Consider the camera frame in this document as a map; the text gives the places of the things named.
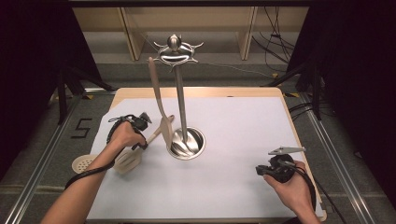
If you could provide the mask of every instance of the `metal stand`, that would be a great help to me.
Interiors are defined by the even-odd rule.
[[[194,50],[195,48],[201,47],[204,43],[198,46],[191,46],[190,44],[181,42],[181,37],[171,35],[167,40],[167,45],[161,46],[157,43],[154,44],[160,47],[158,57],[155,60],[171,65],[172,71],[174,71],[176,75],[177,100],[181,128],[174,132],[172,146],[168,151],[177,159],[183,161],[191,160],[201,155],[203,152],[205,148],[205,137],[198,129],[187,127],[183,79],[180,70],[183,63],[198,63],[198,61],[192,58]]]

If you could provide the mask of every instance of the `floor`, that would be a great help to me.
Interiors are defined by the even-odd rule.
[[[134,66],[146,66],[148,57],[157,56],[157,47],[152,43],[163,45],[169,35],[171,34],[149,33],[148,43],[143,49],[140,60],[132,62],[123,34],[85,34],[103,80],[111,85],[124,85],[125,87],[149,86],[150,83],[142,77],[134,77],[135,83],[127,83],[125,78],[128,77],[123,77],[125,75],[120,74],[120,71],[132,69]],[[266,46],[267,42],[261,34],[254,36]],[[204,45],[196,50],[194,56],[199,63],[191,67],[186,66],[186,71],[199,68],[206,69],[205,71],[209,73],[202,77],[188,79],[186,85],[264,86],[274,77],[284,74],[276,70],[286,68],[286,64],[276,57],[265,55],[263,49],[255,42],[251,43],[248,60],[242,61],[235,35],[232,33],[186,33],[182,34],[182,37],[183,41],[192,45],[204,42]],[[282,37],[293,44],[298,34],[283,34]],[[270,44],[269,47],[278,55],[285,57],[279,46]],[[160,67],[160,69],[169,72],[167,66]],[[239,71],[249,78],[229,80],[224,76],[216,80],[210,79],[214,76],[210,72],[214,70],[219,74]],[[294,89],[297,79],[298,76],[279,86],[289,96],[285,97],[289,108],[310,101],[309,91],[297,92]],[[173,80],[166,79],[163,84],[170,86]],[[89,153],[95,130],[97,131],[100,123],[98,121],[108,110],[114,92],[97,91],[95,89],[97,87],[91,83],[84,83],[84,86],[90,90],[89,96],[82,99],[76,99],[76,97],[68,99],[70,116],[65,126],[57,124],[59,110],[56,95],[52,101],[49,101],[49,109],[41,118],[41,125],[32,136],[31,144],[21,152],[0,182],[0,222],[6,222],[9,215],[18,220],[16,223],[39,222],[45,211],[62,192],[65,181],[73,174],[73,171],[65,166],[69,166],[70,160],[81,153]],[[302,145],[308,148],[305,156],[312,173],[325,189],[325,191],[323,189],[319,191],[323,207],[328,213],[325,223],[342,223],[336,213],[337,209],[345,218],[346,223],[396,223],[395,209],[375,182],[364,161],[354,154],[353,143],[350,142],[330,106],[325,104],[326,102],[322,103],[320,108],[322,120],[320,121],[311,111],[304,111],[305,107],[294,110],[290,114]],[[82,137],[81,133],[76,131],[79,122],[90,123],[90,129],[86,132],[87,138]],[[335,206],[330,203],[325,194],[330,196]]]

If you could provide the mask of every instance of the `white table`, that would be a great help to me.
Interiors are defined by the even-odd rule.
[[[205,151],[196,159],[180,161],[158,136],[132,172],[107,172],[88,220],[266,222],[295,217],[255,170],[268,164],[270,150],[301,146],[280,90],[185,88],[184,94],[187,125],[204,133]],[[175,130],[181,126],[176,89],[162,88],[162,96],[165,113],[176,116]],[[113,125],[109,119],[143,111],[153,122],[143,132],[148,137],[161,120],[153,89],[118,90],[91,154],[105,146]],[[307,164],[304,153],[291,156]],[[319,203],[318,196],[316,213],[325,219]]]

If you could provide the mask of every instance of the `spatula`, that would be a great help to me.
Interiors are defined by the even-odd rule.
[[[174,120],[175,116],[171,115],[169,118],[169,122]],[[161,126],[146,140],[148,145],[161,133]],[[138,147],[135,150],[131,150],[129,148],[124,149],[120,155],[116,158],[116,163],[114,164],[114,169],[120,174],[125,174],[128,171],[134,169],[140,162],[142,161],[142,152],[143,149]]]
[[[169,116],[169,121],[172,122],[175,116]],[[154,140],[161,133],[161,128],[158,127],[157,130],[146,140],[148,144]],[[125,148],[120,155],[116,158],[116,162],[113,168],[119,172],[120,174],[125,174],[128,171],[134,169],[141,161],[142,161],[142,152],[143,149],[138,147],[135,150],[131,150],[130,148]],[[97,155],[83,155],[77,157],[73,163],[73,170],[79,174],[85,171],[85,169],[91,164],[91,162],[97,157]]]
[[[166,117],[165,112],[163,111],[163,101],[161,100],[161,92],[160,92],[160,82],[158,81],[157,69],[155,67],[155,63],[151,57],[148,58],[148,70],[151,77],[152,87],[154,89],[155,98],[157,100],[158,108],[160,109],[161,115],[161,124],[160,129],[163,134],[163,140],[165,140],[166,148],[169,150],[172,146],[172,124],[169,119]]]

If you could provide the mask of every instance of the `wrist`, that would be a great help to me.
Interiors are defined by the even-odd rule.
[[[296,216],[300,219],[302,223],[320,223],[318,220],[317,215],[315,214],[315,211],[312,209],[311,206],[309,207],[300,207],[293,212],[296,214]]]

